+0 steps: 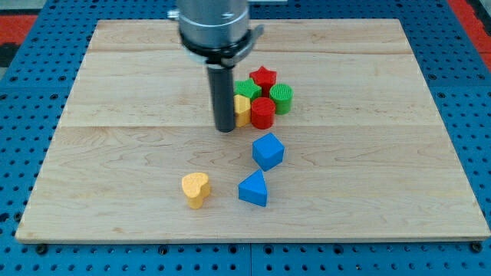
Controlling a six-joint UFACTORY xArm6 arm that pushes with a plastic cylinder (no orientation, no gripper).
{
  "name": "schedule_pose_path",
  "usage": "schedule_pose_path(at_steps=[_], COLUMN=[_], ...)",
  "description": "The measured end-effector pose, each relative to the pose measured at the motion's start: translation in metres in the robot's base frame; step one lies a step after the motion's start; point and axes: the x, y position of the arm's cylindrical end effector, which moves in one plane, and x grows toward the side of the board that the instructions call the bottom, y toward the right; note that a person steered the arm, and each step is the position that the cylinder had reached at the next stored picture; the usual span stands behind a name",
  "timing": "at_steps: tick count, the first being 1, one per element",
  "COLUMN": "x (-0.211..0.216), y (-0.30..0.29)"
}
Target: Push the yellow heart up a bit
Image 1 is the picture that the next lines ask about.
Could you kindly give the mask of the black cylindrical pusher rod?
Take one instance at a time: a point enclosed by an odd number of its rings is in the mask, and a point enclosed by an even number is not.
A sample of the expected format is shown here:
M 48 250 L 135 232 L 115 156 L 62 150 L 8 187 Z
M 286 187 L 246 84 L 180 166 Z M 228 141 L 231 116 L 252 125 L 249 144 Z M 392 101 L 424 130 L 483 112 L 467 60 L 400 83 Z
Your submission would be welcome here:
M 215 127 L 228 133 L 235 129 L 233 70 L 219 65 L 207 67 Z

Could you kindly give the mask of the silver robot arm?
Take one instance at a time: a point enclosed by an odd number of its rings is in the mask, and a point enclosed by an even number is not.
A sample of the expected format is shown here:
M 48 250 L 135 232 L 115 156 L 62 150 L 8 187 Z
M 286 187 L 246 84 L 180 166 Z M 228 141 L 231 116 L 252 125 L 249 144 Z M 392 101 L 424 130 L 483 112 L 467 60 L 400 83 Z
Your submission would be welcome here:
M 248 0 L 176 0 L 167 17 L 178 23 L 189 55 L 206 66 L 216 129 L 234 130 L 233 69 L 251 53 L 264 26 L 250 27 Z

